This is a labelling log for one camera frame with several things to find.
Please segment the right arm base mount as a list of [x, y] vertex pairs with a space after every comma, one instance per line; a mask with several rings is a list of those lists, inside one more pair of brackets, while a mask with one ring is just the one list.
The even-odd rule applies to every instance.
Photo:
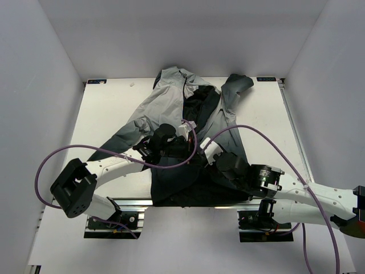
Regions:
[[241, 243], [280, 243], [293, 242], [293, 226], [279, 224], [271, 218], [257, 216], [257, 211], [237, 211], [238, 231]]

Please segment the aluminium front table rail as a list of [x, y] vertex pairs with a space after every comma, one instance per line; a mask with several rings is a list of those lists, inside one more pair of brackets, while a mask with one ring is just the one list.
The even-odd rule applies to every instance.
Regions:
[[[148, 199], [117, 199], [117, 198], [113, 198], [113, 200], [116, 202], [116, 204], [118, 204], [119, 206], [144, 206], [144, 207], [151, 207], [153, 206], [152, 200], [148, 200]], [[261, 199], [253, 199], [253, 200], [248, 200], [242, 203], [236, 203], [236, 204], [216, 204], [216, 205], [208, 205], [208, 207], [233, 207], [233, 208], [238, 208], [238, 207], [243, 207], [243, 206], [259, 206], [261, 202]]]

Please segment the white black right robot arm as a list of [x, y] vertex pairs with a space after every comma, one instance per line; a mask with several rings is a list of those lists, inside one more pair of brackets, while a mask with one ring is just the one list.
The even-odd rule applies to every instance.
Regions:
[[302, 183], [279, 168], [248, 164], [233, 153], [204, 155], [239, 190], [262, 198], [257, 219], [263, 227], [289, 222], [321, 224], [364, 238], [363, 186], [346, 190]]

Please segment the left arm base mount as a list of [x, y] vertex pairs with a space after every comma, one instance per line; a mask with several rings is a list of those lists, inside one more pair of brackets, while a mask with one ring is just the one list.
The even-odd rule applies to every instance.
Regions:
[[145, 208], [123, 208], [117, 224], [106, 223], [88, 216], [84, 230], [85, 239], [137, 240], [144, 225]]

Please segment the aluminium table rail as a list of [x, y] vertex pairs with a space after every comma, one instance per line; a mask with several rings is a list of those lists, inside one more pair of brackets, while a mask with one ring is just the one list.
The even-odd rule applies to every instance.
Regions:
[[289, 121], [290, 121], [290, 124], [291, 124], [291, 128], [292, 128], [292, 131], [293, 131], [293, 134], [294, 134], [294, 138], [295, 138], [298, 150], [299, 150], [299, 155], [301, 157], [301, 162], [302, 162], [302, 165], [303, 165], [303, 169], [305, 171], [305, 178], [307, 179], [307, 181], [309, 183], [315, 183], [315, 179], [313, 177], [313, 173], [312, 173], [311, 167], [309, 165], [309, 161], [308, 161], [308, 158], [307, 158], [307, 155], [306, 155], [306, 151], [304, 149], [302, 139], [301, 139], [299, 131], [298, 131], [298, 127], [297, 127], [297, 125], [295, 123], [295, 120], [294, 120], [294, 111], [293, 111], [293, 108], [291, 107], [289, 99], [287, 97], [287, 92], [286, 92], [286, 89], [285, 89], [285, 78], [279, 78], [279, 79], [277, 79], [277, 82], [278, 82], [278, 85], [279, 85], [279, 89], [281, 91], [282, 99], [283, 99], [283, 102], [284, 102], [284, 105], [285, 105], [285, 108], [286, 108], [286, 112], [287, 112], [287, 115], [288, 115], [288, 118], [289, 118]]
[[[144, 206], [144, 207], [151, 207], [153, 206], [152, 200], [148, 200], [148, 199], [117, 199], [117, 198], [113, 198], [113, 200], [116, 202], [116, 204], [118, 204], [119, 206]], [[208, 205], [208, 207], [233, 207], [233, 208], [238, 208], [238, 207], [243, 207], [243, 206], [259, 206], [261, 202], [261, 199], [253, 199], [253, 200], [248, 200], [242, 203], [236, 203], [236, 204], [216, 204], [216, 205]]]

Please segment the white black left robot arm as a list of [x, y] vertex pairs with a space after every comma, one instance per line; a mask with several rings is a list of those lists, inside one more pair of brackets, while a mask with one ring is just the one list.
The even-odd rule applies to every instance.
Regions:
[[183, 120], [178, 128], [162, 124], [152, 136], [142, 139], [126, 152], [118, 154], [109, 150], [108, 157], [101, 160], [82, 162], [76, 158], [68, 162], [50, 191], [67, 217], [81, 214], [101, 220], [113, 228], [120, 223], [121, 209], [111, 198], [95, 193], [100, 186], [147, 168], [163, 169], [162, 156], [170, 155], [180, 160], [172, 165], [177, 168], [187, 164], [197, 151], [196, 124]]

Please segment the right blue table label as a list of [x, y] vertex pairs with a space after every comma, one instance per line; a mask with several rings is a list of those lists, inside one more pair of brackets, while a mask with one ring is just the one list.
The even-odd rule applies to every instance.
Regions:
[[256, 77], [258, 82], [276, 82], [276, 78], [275, 77], [269, 77], [269, 76], [259, 76]]

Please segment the aluminium right table rail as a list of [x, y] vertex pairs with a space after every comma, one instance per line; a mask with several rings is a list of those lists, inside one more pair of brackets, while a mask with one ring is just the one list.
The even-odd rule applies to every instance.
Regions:
[[289, 118], [289, 121], [290, 121], [290, 124], [291, 124], [291, 128], [292, 128], [292, 131], [293, 131], [293, 134], [294, 134], [294, 138], [295, 138], [298, 150], [299, 150], [299, 155], [301, 157], [301, 162], [302, 162], [302, 165], [303, 165], [303, 169], [305, 171], [305, 178], [307, 179], [307, 181], [309, 183], [315, 183], [315, 179], [313, 177], [313, 173], [312, 173], [311, 167], [309, 165], [309, 161], [308, 161], [308, 158], [307, 158], [307, 155], [306, 155], [306, 151], [304, 149], [302, 139], [301, 139], [299, 131], [298, 131], [298, 127], [297, 127], [297, 125], [295, 123], [295, 120], [294, 120], [294, 111], [293, 111], [293, 108], [291, 107], [289, 99], [287, 97], [287, 92], [286, 92], [286, 89], [285, 89], [285, 78], [279, 78], [279, 79], [277, 79], [277, 82], [278, 82], [278, 85], [279, 85], [279, 89], [281, 91], [282, 99], [283, 99], [283, 102], [284, 102], [284, 105], [285, 105], [285, 108], [286, 108], [286, 112], [287, 112], [287, 115], [288, 115], [288, 118]]

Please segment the grey gradient zip jacket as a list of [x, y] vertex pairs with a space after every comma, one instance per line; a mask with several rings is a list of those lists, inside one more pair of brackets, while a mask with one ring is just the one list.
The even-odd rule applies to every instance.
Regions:
[[[161, 70], [151, 95], [134, 111], [128, 122], [114, 133], [91, 160], [108, 157], [105, 150], [122, 153], [141, 138], [152, 135], [161, 124], [177, 127], [182, 120], [194, 121], [199, 142], [214, 138], [225, 151], [243, 159], [246, 153], [236, 128], [236, 107], [240, 96], [253, 86], [245, 75], [232, 74], [217, 88], [183, 68]], [[152, 169], [151, 197], [156, 207], [208, 207], [236, 204], [248, 195], [236, 186], [215, 183], [204, 167], [177, 164], [175, 158], [163, 157], [163, 169]]]

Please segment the blue table label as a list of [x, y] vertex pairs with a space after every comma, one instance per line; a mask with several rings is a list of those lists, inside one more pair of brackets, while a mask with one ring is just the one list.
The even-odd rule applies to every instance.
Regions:
[[106, 84], [107, 80], [106, 79], [89, 79], [87, 81], [87, 84]]
[[276, 82], [276, 78], [275, 77], [269, 77], [269, 76], [259, 76], [256, 77], [258, 82]]

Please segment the left blue table label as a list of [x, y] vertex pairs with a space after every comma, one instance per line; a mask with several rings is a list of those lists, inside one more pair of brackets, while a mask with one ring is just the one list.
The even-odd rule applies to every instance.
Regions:
[[87, 81], [87, 84], [106, 84], [107, 80], [106, 79], [89, 79]]

